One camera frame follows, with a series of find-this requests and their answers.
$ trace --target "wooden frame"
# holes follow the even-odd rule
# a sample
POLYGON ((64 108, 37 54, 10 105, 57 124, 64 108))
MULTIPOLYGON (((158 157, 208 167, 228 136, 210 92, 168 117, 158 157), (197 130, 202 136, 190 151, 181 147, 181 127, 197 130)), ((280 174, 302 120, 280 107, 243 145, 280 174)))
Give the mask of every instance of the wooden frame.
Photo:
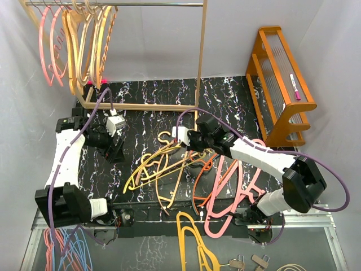
POLYGON ((314 102, 311 96, 311 93, 302 77, 301 71, 288 47, 288 44, 283 36, 280 27, 262 27, 259 29, 246 70, 246 79, 249 84, 262 138, 266 142, 266 145, 269 147, 288 147, 304 145, 305 141, 301 132, 304 130, 308 130, 311 127, 305 115, 305 111, 314 110, 317 107, 317 104, 314 102), (291 99, 288 89, 285 85, 285 80, 289 80, 289 78, 283 78, 280 67, 276 61, 274 53, 272 52, 270 43, 268 42, 267 34, 278 36, 279 41, 285 52, 284 58, 289 62, 290 66, 292 67, 292 73, 294 73, 294 75, 296 76, 297 82, 301 87, 301 91, 304 97, 302 101, 297 102, 294 101, 294 99, 291 99), (279 88, 284 101, 284 109, 279 117, 277 117, 277 114, 275 112, 272 98, 270 95, 270 89, 266 84, 265 75, 262 72, 260 64, 260 62, 265 59, 267 59, 270 63, 272 75, 276 79, 277 87, 279 88), (265 100, 273 123, 273 129, 269 132, 269 134, 267 134, 266 131, 265 122, 258 104, 258 99, 255 92, 253 91, 254 85, 251 76, 258 76, 259 81, 261 82, 261 86, 265 95, 265 100), (301 123, 290 122, 290 119, 295 114, 299 114, 301 123), (287 136, 292 133, 296 134, 297 139, 287 138, 287 136))
MULTIPOLYGON (((39 28, 39 20, 36 14, 33 11, 32 4, 27 0, 19 0, 25 12, 30 17, 34 25, 39 28)), ((44 6, 41 2, 33 1, 34 5, 44 6)), ((47 5, 54 6, 58 5, 55 2, 46 3, 47 5)), ((140 110, 140 111, 184 111, 198 107, 199 105, 199 95, 200 95, 200 85, 201 85, 201 71, 202 71, 202 60, 203 60, 203 48, 204 48, 204 35, 205 35, 205 24, 206 24, 206 14, 207 14, 207 5, 208 0, 203 0, 203 3, 109 3, 110 6, 183 6, 183 7, 202 7, 202 25, 201 25, 201 37, 200 37, 200 50, 199 50, 199 63, 198 63, 198 73, 197 73, 197 87, 195 90, 195 102, 193 105, 176 105, 176 104, 134 104, 134 103, 114 103, 114 108, 117 110, 140 110)), ((49 36, 44 35, 45 44, 49 45, 49 36)), ((95 102, 91 102, 91 96, 93 90, 88 92, 87 96, 84 98, 83 95, 76 90, 75 96, 81 103, 81 105, 86 109, 94 109, 95 102)), ((99 109, 108 110, 111 108, 110 103, 101 102, 99 109)), ((195 120, 197 119, 198 114, 195 111, 195 120)))

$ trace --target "metal rail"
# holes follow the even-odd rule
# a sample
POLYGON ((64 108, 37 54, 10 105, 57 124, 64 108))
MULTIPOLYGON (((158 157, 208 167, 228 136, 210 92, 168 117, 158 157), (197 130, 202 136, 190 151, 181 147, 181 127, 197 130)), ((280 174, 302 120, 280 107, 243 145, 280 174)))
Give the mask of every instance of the metal rail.
MULTIPOLYGON (((27 6, 71 6, 73 3, 70 2, 26 2, 27 6)), ((91 5, 99 6, 129 6, 129 7, 202 7, 203 3, 106 3, 106 2, 97 2, 90 3, 91 5)))

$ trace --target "marker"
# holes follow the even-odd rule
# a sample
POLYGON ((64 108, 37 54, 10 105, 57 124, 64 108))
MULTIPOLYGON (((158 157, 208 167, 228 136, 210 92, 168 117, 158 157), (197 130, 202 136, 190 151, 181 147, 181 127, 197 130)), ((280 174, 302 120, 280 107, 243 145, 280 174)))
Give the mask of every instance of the marker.
POLYGON ((298 93, 298 89, 297 89, 297 87, 296 87, 296 82, 294 81, 293 74, 290 74, 290 75, 289 75, 289 78, 291 78, 291 81, 292 81, 292 86, 293 86, 293 90, 294 90, 294 96, 296 96, 296 100, 301 100, 301 96, 300 96, 300 94, 298 93))

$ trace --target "marble pattern surface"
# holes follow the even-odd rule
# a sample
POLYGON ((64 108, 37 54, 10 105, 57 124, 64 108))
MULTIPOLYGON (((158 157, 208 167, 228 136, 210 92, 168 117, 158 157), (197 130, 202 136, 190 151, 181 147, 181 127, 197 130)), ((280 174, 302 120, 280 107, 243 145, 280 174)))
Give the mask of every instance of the marble pattern surface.
MULTIPOLYGON (((147 82, 111 83, 113 100, 124 103, 157 103, 157 104, 192 104, 195 98, 195 79, 159 80, 147 82)), ((99 94, 94 93, 92 100, 96 101, 99 94)), ((256 113, 245 77, 216 77, 204 78, 201 84, 200 108, 205 109, 223 121, 236 128, 248 138, 260 138, 256 113)), ((99 110, 93 125, 105 124, 109 111, 99 110)), ((84 147, 79 168, 80 188, 89 198, 109 196, 114 203, 157 201, 154 184, 145 185, 135 191, 122 193, 124 184, 131 173, 140 165, 140 158, 145 153, 154 153, 163 146, 157 140, 159 132, 171 131, 175 126, 179 112, 157 111, 119 111, 127 125, 119 132, 125 141, 124 163, 109 164, 96 150, 84 147)), ((194 127, 194 114, 184 116, 181 125, 194 127)), ((170 163, 178 161, 184 150, 179 150, 170 157, 170 163)), ((226 159, 223 171, 230 166, 231 159, 226 159)), ((201 177, 196 195, 208 195, 212 190, 218 162, 213 164, 215 169, 201 177)), ((194 181, 201 169, 201 165, 189 166, 184 169, 177 191, 176 200, 189 199, 194 181)), ((243 188, 251 181, 256 169, 249 164, 243 164, 243 188)), ((170 197, 174 190, 178 173, 172 173, 159 181, 160 194, 170 197)), ((236 190, 237 177, 233 176, 220 193, 220 198, 233 197, 236 190)), ((267 173, 261 172, 257 185, 273 191, 279 188, 277 180, 267 173)))

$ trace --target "white wall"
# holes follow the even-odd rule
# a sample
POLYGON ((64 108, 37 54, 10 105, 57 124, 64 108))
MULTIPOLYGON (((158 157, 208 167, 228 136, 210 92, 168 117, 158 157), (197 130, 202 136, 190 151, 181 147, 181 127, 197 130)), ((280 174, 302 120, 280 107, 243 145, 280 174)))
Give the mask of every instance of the white wall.
POLYGON ((55 124, 69 116, 68 88, 50 88, 39 64, 37 31, 18 1, 0 8, 0 269, 19 270, 55 153, 55 124))
MULTIPOLYGON (((291 49, 296 49, 322 1, 209 0, 202 77, 245 75, 261 26, 280 25, 291 49)), ((197 77, 201 17, 201 7, 121 7, 105 77, 110 81, 197 77)))
MULTIPOLYGON (((348 209, 333 215, 350 270, 360 270, 360 13, 361 1, 324 1, 295 54, 318 103, 303 151, 331 165, 351 192, 348 209)), ((327 184, 323 202, 340 206, 342 187, 332 177, 327 184)))

